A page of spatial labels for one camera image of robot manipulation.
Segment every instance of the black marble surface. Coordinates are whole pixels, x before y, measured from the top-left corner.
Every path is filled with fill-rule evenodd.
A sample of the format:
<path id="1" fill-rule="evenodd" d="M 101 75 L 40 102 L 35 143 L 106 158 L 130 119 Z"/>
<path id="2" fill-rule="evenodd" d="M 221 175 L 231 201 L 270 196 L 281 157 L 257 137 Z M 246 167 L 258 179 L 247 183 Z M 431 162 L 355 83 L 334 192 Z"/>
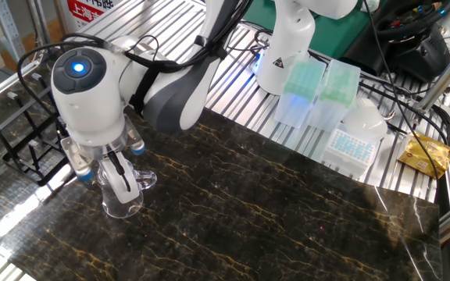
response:
<path id="1" fill-rule="evenodd" d="M 441 279 L 436 205 L 378 194 L 209 111 L 175 136 L 127 111 L 147 151 L 126 156 L 159 178 L 129 219 L 104 213 L 95 184 L 49 197 L 0 160 L 0 252 L 35 279 Z"/>

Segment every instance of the black strap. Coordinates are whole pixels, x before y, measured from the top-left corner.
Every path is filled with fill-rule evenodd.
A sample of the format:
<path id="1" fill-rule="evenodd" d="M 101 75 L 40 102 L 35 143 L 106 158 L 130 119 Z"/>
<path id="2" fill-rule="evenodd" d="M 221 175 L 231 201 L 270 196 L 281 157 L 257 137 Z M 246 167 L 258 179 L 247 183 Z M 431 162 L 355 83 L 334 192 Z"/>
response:
<path id="1" fill-rule="evenodd" d="M 195 37 L 194 44 L 210 50 L 212 55 L 217 56 L 222 60 L 224 60 L 228 55 L 227 50 L 221 48 L 218 44 L 211 44 L 208 38 L 201 35 Z"/>
<path id="2" fill-rule="evenodd" d="M 155 78 L 159 75 L 159 70 L 156 68 L 149 68 L 145 73 L 143 79 L 138 85 L 137 91 L 130 99 L 130 105 L 133 105 L 134 111 L 141 115 L 144 110 L 144 99 L 147 95 L 148 89 L 154 84 Z"/>

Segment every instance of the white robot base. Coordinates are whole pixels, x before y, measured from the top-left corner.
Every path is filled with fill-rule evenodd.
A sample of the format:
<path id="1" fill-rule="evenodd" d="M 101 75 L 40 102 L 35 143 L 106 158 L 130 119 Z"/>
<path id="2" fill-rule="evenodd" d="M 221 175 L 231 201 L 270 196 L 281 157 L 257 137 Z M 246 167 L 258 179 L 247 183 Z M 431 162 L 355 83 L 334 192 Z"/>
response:
<path id="1" fill-rule="evenodd" d="M 309 50 L 316 30 L 312 13 L 332 19 L 348 15 L 358 0 L 275 0 L 276 22 L 270 46 L 259 59 L 256 80 L 268 93 L 281 95 L 296 56 Z"/>

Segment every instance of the gold foil bag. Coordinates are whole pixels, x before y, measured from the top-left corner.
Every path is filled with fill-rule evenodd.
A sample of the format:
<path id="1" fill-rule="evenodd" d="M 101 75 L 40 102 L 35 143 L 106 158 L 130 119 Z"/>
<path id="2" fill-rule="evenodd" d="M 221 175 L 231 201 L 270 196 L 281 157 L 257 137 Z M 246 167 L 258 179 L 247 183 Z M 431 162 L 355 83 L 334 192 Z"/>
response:
<path id="1" fill-rule="evenodd" d="M 432 138 L 416 133 L 428 154 L 434 160 L 438 177 L 442 177 L 450 163 L 450 147 Z M 404 140 L 402 156 L 398 160 L 428 176 L 435 177 L 434 168 L 416 138 L 411 134 Z"/>

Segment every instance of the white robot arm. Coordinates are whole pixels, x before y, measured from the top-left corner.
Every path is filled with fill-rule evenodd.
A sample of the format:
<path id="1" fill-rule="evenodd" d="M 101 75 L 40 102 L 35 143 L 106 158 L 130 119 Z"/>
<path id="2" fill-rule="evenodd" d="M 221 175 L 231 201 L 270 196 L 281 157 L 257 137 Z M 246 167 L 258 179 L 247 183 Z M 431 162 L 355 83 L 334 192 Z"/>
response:
<path id="1" fill-rule="evenodd" d="M 307 52 L 316 31 L 312 13 L 338 20 L 348 15 L 358 0 L 275 0 L 277 18 L 270 46 L 256 72 L 259 86 L 281 95 L 295 56 Z"/>
<path id="2" fill-rule="evenodd" d="M 154 53 L 147 50 L 139 50 L 140 56 L 131 52 L 113 52 L 112 45 L 109 50 L 75 48 L 57 60 L 52 71 L 52 93 L 70 135 L 62 140 L 62 147 L 81 179 L 92 177 L 92 163 L 97 161 L 121 203 L 138 197 L 140 191 L 136 179 L 121 151 L 130 148 L 139 155 L 145 145 L 123 114 L 124 108 L 134 107 L 164 133 L 193 126 L 204 109 L 220 59 L 227 54 L 224 49 L 237 24 L 233 19 L 238 14 L 243 15 L 251 2 L 206 1 L 205 22 L 192 49 L 192 64 L 179 66 L 163 57 L 152 61 Z M 278 75 L 278 67 L 272 64 L 273 61 L 306 52 L 315 30 L 307 7 L 322 16 L 340 18 L 350 12 L 356 2 L 276 0 L 277 23 L 264 60 L 271 66 L 260 66 L 260 85 L 268 87 L 265 82 L 260 82 L 262 78 L 271 79 L 272 75 Z M 137 41 L 137 38 L 121 37 L 112 44 L 119 50 L 126 50 Z M 286 78 L 287 74 L 281 72 L 276 79 L 285 81 Z"/>

